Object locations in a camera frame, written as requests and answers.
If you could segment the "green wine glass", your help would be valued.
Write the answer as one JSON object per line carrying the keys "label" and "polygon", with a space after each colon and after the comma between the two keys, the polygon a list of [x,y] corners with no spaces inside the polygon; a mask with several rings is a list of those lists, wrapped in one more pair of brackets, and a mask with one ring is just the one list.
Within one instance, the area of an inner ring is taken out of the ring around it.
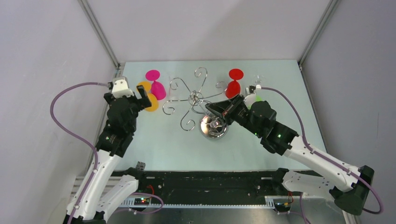
{"label": "green wine glass", "polygon": [[262,99],[261,99],[260,96],[258,96],[258,95],[256,95],[256,94],[250,94],[250,95],[247,95],[247,96],[244,98],[244,103],[245,103],[245,105],[246,105],[246,107],[247,107],[248,109],[251,108],[251,106],[253,105],[253,103],[259,102],[259,101],[262,101]]}

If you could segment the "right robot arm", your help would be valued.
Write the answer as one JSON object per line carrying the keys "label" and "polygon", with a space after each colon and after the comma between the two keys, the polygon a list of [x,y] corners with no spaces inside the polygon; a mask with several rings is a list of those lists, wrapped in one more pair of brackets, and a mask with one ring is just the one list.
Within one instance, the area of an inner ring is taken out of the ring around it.
{"label": "right robot arm", "polygon": [[304,143],[301,135],[276,120],[276,111],[266,101],[246,106],[244,97],[238,95],[205,107],[227,125],[237,122],[246,128],[270,153],[298,161],[315,172],[307,175],[279,168],[271,180],[274,193],[304,192],[334,202],[352,215],[362,214],[374,177],[372,168],[348,165]]}

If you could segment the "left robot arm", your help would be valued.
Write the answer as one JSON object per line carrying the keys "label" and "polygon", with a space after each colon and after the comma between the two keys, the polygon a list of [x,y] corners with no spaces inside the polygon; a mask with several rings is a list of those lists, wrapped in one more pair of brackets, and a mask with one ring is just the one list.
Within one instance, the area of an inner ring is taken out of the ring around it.
{"label": "left robot arm", "polygon": [[94,158],[82,185],[67,206],[65,224],[105,224],[130,194],[146,192],[148,182],[145,179],[125,174],[102,195],[133,140],[138,113],[152,105],[144,86],[137,86],[137,90],[141,98],[137,98],[126,83],[113,84],[111,91],[104,95],[109,105],[106,126],[96,145],[88,143]]}

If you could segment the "chrome wine glass rack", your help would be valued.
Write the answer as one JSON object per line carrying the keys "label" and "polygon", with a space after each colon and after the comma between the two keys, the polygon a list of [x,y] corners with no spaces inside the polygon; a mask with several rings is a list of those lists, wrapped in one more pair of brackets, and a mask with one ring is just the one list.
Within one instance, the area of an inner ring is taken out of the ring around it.
{"label": "chrome wine glass rack", "polygon": [[[199,130],[203,136],[205,136],[208,139],[219,139],[223,137],[227,133],[227,126],[220,124],[219,121],[215,120],[215,118],[212,116],[211,112],[209,112],[206,108],[205,105],[208,103],[211,103],[210,99],[213,97],[217,97],[220,95],[225,94],[226,92],[226,84],[224,81],[218,81],[215,84],[215,88],[218,90],[221,90],[221,92],[210,95],[205,97],[202,93],[202,89],[206,83],[206,80],[208,78],[208,70],[205,67],[198,67],[194,71],[194,77],[200,78],[204,77],[202,84],[198,90],[191,90],[187,83],[180,77],[175,77],[172,79],[171,83],[177,82],[182,82],[183,86],[187,89],[188,91],[188,96],[186,99],[179,99],[179,100],[172,100],[170,103],[168,101],[165,101],[164,104],[162,105],[162,112],[165,115],[173,115],[176,109],[172,106],[169,106],[171,103],[179,103],[179,102],[186,102],[190,106],[189,109],[186,111],[186,113],[183,115],[183,117],[180,119],[180,127],[182,130],[186,132],[190,132],[194,130],[196,127],[199,127]],[[187,115],[190,113],[198,114],[201,115],[201,119],[199,121],[199,124],[197,125],[195,120],[190,119],[188,121],[184,121]]]}

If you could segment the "clear wine glass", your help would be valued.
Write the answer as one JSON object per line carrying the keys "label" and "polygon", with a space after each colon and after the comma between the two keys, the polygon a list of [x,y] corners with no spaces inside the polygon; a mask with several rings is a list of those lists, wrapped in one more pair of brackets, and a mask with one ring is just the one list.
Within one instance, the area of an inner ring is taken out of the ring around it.
{"label": "clear wine glass", "polygon": [[262,75],[254,75],[254,77],[252,78],[252,82],[253,85],[260,85],[263,86],[264,82],[265,82],[265,77]]}

